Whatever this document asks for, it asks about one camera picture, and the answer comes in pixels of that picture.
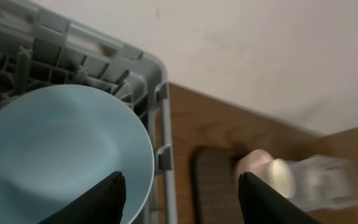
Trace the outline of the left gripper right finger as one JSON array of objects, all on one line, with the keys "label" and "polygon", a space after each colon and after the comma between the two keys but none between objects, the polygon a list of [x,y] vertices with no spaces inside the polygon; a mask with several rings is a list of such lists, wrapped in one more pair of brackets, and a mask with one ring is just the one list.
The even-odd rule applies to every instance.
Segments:
[{"label": "left gripper right finger", "polygon": [[237,192],[245,224],[319,224],[251,172],[239,176]]}]

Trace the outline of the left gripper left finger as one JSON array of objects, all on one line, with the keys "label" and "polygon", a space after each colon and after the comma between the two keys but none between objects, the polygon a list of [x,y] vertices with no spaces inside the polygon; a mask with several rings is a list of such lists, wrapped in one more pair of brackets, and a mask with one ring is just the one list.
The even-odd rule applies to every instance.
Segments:
[{"label": "left gripper left finger", "polygon": [[117,224],[126,202],[126,180],[113,172],[40,224]]}]

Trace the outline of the light blue bowl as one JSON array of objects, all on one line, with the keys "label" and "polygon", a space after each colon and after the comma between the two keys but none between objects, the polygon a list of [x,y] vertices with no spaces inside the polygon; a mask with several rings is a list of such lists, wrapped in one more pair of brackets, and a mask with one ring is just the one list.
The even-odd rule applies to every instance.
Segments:
[{"label": "light blue bowl", "polygon": [[149,196],[154,154],[138,116],[118,98],[81,85],[34,90],[0,110],[0,223],[38,223],[119,171],[123,223]]}]

